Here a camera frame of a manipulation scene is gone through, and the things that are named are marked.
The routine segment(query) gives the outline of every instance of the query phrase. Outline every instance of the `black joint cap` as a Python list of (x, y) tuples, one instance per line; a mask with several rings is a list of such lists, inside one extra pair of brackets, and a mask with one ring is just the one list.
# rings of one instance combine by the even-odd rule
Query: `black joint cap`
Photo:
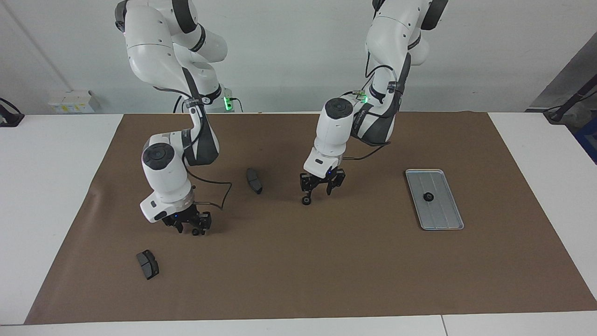
[(346, 118), (352, 111), (352, 104), (344, 98), (333, 98), (325, 104), (325, 112), (334, 120)]
[(172, 162), (174, 154), (171, 145), (155, 143), (143, 151), (143, 162), (153, 170), (162, 170)]
[(432, 193), (425, 193), (423, 199), (427, 202), (431, 202), (435, 199), (435, 196)]

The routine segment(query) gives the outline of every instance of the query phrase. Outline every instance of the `black cable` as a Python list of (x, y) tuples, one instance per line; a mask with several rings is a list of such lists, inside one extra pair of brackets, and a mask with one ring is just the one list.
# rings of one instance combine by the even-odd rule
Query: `black cable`
[(13, 105), (13, 103), (9, 102), (8, 100), (6, 100), (4, 98), (0, 98), (0, 101), (4, 102), (6, 105), (10, 106), (13, 110), (17, 111), (19, 114), (23, 114), (16, 106)]
[(385, 117), (382, 114), (377, 114), (377, 113), (373, 113), (373, 112), (369, 112), (369, 111), (367, 111), (365, 114), (372, 115), (373, 117), (377, 117), (379, 119), (389, 119), (389, 118), (393, 118), (394, 117), (393, 114)]
[(385, 146), (387, 146), (387, 145), (379, 146), (373, 152), (371, 152), (371, 153), (369, 153), (369, 154), (367, 154), (367, 155), (365, 155), (363, 157), (345, 157), (343, 160), (344, 161), (361, 161), (361, 160), (364, 160), (364, 159), (372, 156), (373, 154), (379, 152)]
[(369, 84), (369, 82), (373, 79), (373, 77), (369, 77), (369, 79), (367, 80), (367, 82), (365, 83), (365, 85), (363, 85), (363, 87), (361, 88), (361, 91), (365, 90), (365, 87), (367, 86), (367, 84)]
[(195, 174), (191, 173), (189, 171), (189, 168), (186, 166), (186, 164), (184, 165), (184, 168), (186, 169), (187, 173), (192, 176), (193, 178), (201, 181), (201, 182), (205, 182), (205, 183), (209, 183), (209, 184), (219, 184), (219, 185), (228, 185), (228, 190), (226, 191), (224, 198), (222, 199), (222, 203), (221, 205), (217, 205), (215, 203), (212, 202), (206, 202), (206, 201), (196, 201), (194, 202), (194, 204), (196, 205), (209, 205), (209, 206), (213, 206), (216, 207), (220, 210), (224, 210), (224, 204), (226, 204), (226, 199), (228, 198), (228, 194), (230, 194), (230, 190), (232, 189), (232, 182), (219, 182), (219, 181), (210, 181), (207, 179), (202, 179), (199, 176), (196, 176)]
[(172, 110), (172, 113), (176, 113), (176, 109), (179, 107), (179, 103), (180, 103), (180, 99), (182, 99), (183, 96), (179, 96), (179, 98), (176, 100), (176, 103), (174, 104), (174, 109)]
[(381, 68), (386, 68), (386, 69), (390, 69), (391, 71), (394, 71), (394, 68), (393, 68), (393, 67), (391, 67), (391, 66), (389, 66), (389, 65), (382, 64), (382, 65), (378, 65), (378, 66), (376, 66), (375, 68), (373, 68), (373, 70), (371, 70), (371, 72), (369, 72), (369, 74), (368, 74), (367, 76), (365, 76), (365, 77), (366, 77), (366, 78), (369, 78), (369, 77), (371, 77), (371, 76), (372, 76), (372, 74), (373, 74), (373, 73), (375, 73), (375, 71), (376, 71), (377, 69), (381, 69)]
[[(580, 99), (580, 100), (579, 100), (577, 103), (580, 103), (580, 102), (582, 102), (583, 100), (587, 100), (587, 99), (591, 98), (591, 97), (592, 97), (592, 96), (594, 96), (596, 93), (597, 93), (597, 91), (595, 91), (595, 92), (591, 93), (590, 95), (588, 95), (588, 96), (586, 96), (586, 97), (584, 97), (584, 98)], [(553, 110), (553, 109), (560, 108), (560, 107), (562, 107), (562, 106), (563, 106), (563, 104), (562, 104), (562, 105), (558, 105), (558, 106), (554, 106), (554, 107), (551, 107), (551, 108), (548, 108), (548, 109), (542, 109), (542, 110), (541, 110), (541, 113), (549, 112), (549, 111), (551, 111), (551, 110)]]
[(242, 102), (241, 102), (240, 99), (238, 99), (238, 98), (230, 98), (230, 100), (231, 101), (236, 100), (239, 103), (239, 105), (241, 106), (241, 113), (245, 113), (245, 110), (242, 108)]
[[(354, 91), (348, 91), (348, 92), (345, 92), (345, 93), (343, 93), (343, 94), (342, 94), (340, 97), (342, 97), (342, 96), (348, 96), (348, 95), (350, 95), (350, 94), (353, 94), (353, 95), (355, 95), (357, 98), (359, 97), (359, 94), (358, 94), (358, 93), (355, 93)], [(359, 100), (359, 99), (357, 99), (357, 100), (356, 100), (356, 102), (355, 102), (354, 104), (352, 104), (352, 107), (353, 107), (353, 108), (354, 108), (354, 107), (356, 107), (356, 104), (358, 104), (359, 102), (360, 102), (360, 100)]]
[(367, 78), (367, 71), (369, 71), (369, 61), (370, 60), (371, 60), (371, 53), (368, 51), (367, 52), (367, 64), (365, 64), (365, 78)]
[(182, 91), (168, 89), (168, 88), (159, 88), (157, 86), (154, 86), (153, 88), (156, 89), (157, 91), (161, 91), (161, 92), (176, 92), (178, 94), (182, 94), (183, 96), (186, 96), (188, 99), (192, 99), (193, 98), (193, 97), (189, 96), (188, 94), (186, 94), (186, 93), (184, 93)]
[(591, 93), (590, 95), (588, 95), (588, 96), (586, 96), (586, 97), (582, 98), (582, 99), (581, 99), (581, 100), (579, 100), (578, 102), (580, 103), (580, 102), (582, 102), (583, 100), (587, 100), (587, 99), (591, 98), (593, 95), (595, 95), (595, 93), (597, 93), (597, 91), (595, 91), (595, 92)]
[[(199, 110), (201, 110), (201, 113), (203, 113), (203, 116), (206, 116), (205, 113), (205, 108), (203, 107), (203, 105), (198, 105), (199, 106)], [(229, 185), (228, 187), (228, 191), (226, 191), (226, 194), (224, 195), (224, 198), (222, 199), (222, 203), (221, 205), (217, 205), (215, 203), (212, 202), (205, 202), (205, 201), (199, 201), (199, 202), (194, 202), (194, 204), (197, 205), (209, 205), (209, 206), (214, 206), (220, 210), (224, 210), (224, 204), (226, 202), (226, 199), (228, 198), (228, 194), (230, 193), (230, 190), (232, 189), (232, 182), (217, 182), (217, 181), (210, 181), (207, 179), (202, 179), (199, 176), (196, 176), (195, 174), (191, 173), (189, 168), (186, 165), (186, 162), (184, 161), (185, 158), (185, 153), (187, 149), (189, 149), (191, 146), (193, 146), (198, 140), (199, 137), (201, 136), (201, 133), (203, 133), (203, 128), (205, 126), (207, 122), (205, 120), (201, 120), (201, 128), (199, 129), (199, 133), (197, 133), (197, 136), (194, 138), (194, 140), (188, 144), (185, 148), (183, 148), (183, 155), (182, 155), (182, 159), (183, 159), (183, 165), (184, 165), (184, 169), (187, 171), (187, 174), (189, 174), (190, 176), (192, 176), (193, 178), (205, 182), (205, 183), (209, 183), (209, 184), (226, 184)]]
[(381, 0), (377, 3), (377, 6), (373, 7), (373, 9), (375, 9), (375, 13), (373, 13), (373, 18), (375, 18), (377, 15), (377, 12), (379, 12), (379, 10), (381, 10), (381, 6), (383, 6), (384, 2), (386, 2), (386, 0)]

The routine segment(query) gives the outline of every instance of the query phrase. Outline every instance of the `green led light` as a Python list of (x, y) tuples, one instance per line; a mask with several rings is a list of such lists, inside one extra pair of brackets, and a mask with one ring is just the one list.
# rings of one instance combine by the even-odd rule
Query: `green led light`
[(230, 111), (232, 109), (232, 102), (228, 97), (224, 97), (224, 104), (226, 105), (227, 111)]

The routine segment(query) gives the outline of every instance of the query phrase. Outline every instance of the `black stand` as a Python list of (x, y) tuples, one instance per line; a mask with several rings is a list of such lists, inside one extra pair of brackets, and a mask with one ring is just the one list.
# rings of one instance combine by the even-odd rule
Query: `black stand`
[(6, 120), (6, 123), (0, 123), (0, 127), (17, 127), (25, 117), (24, 114), (12, 114), (8, 112), (2, 105), (0, 105), (0, 115)]
[(557, 124), (562, 120), (562, 117), (568, 110), (572, 108), (572, 106), (576, 105), (579, 101), (583, 100), (585, 96), (597, 86), (597, 75), (593, 76), (587, 84), (585, 84), (580, 90), (575, 93), (567, 102), (565, 102), (559, 110), (555, 112), (545, 112), (544, 115), (547, 116), (547, 120), (551, 124)]
[(339, 187), (342, 185), (344, 178), (346, 177), (346, 173), (344, 173), (344, 169), (336, 168), (333, 170), (328, 171), (325, 178), (319, 178), (317, 176), (311, 175), (309, 173), (302, 173), (300, 175), (300, 188), (304, 192), (307, 193), (306, 196), (303, 197), (303, 204), (309, 205), (311, 204), (311, 193), (318, 185), (327, 183), (327, 193), (328, 196), (332, 194), (332, 190), (335, 187)]
[(211, 228), (211, 214), (209, 212), (199, 212), (194, 204), (186, 210), (163, 218), (162, 221), (167, 227), (175, 227), (179, 233), (183, 232), (183, 224), (193, 225), (193, 236), (204, 236), (207, 230)]

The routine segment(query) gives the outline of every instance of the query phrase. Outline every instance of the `black brake pad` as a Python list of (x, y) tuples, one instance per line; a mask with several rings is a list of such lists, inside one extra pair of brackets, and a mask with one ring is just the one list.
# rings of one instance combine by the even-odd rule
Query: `black brake pad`
[(155, 260), (153, 253), (150, 250), (145, 250), (137, 254), (137, 260), (143, 270), (143, 275), (147, 280), (159, 274), (158, 262)]
[(263, 186), (261, 181), (259, 181), (259, 177), (257, 177), (257, 172), (254, 169), (247, 169), (247, 181), (249, 182), (249, 187), (253, 189), (257, 195), (260, 195), (263, 191)]

